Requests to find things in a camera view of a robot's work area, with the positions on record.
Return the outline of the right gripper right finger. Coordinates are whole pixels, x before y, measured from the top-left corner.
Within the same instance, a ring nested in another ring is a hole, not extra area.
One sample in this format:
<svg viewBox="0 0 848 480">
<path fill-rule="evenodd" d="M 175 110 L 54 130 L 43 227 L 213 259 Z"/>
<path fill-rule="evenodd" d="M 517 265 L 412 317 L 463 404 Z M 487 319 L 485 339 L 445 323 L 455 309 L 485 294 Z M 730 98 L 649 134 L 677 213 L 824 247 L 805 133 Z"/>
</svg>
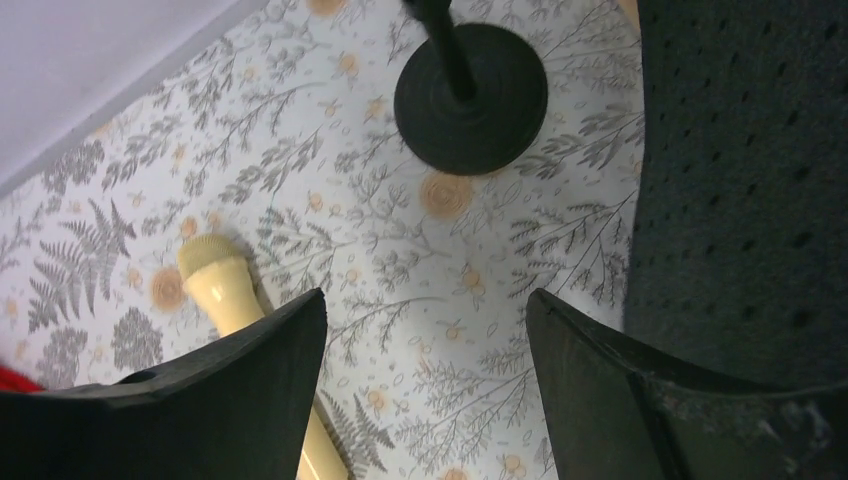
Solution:
<svg viewBox="0 0 848 480">
<path fill-rule="evenodd" d="M 538 289 L 526 329 L 562 479 L 843 479 L 847 385 L 780 389 L 683 361 Z"/>
</svg>

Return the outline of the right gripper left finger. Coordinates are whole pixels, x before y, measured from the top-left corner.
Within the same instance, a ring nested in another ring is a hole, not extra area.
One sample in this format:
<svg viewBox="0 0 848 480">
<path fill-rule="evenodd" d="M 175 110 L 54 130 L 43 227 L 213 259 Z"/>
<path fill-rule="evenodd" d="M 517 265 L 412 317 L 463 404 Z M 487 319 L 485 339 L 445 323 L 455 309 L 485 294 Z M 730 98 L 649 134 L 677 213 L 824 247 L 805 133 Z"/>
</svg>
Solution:
<svg viewBox="0 0 848 480">
<path fill-rule="evenodd" d="M 111 385 L 1 396 L 5 479 L 292 479 L 327 335 L 313 289 Z"/>
</svg>

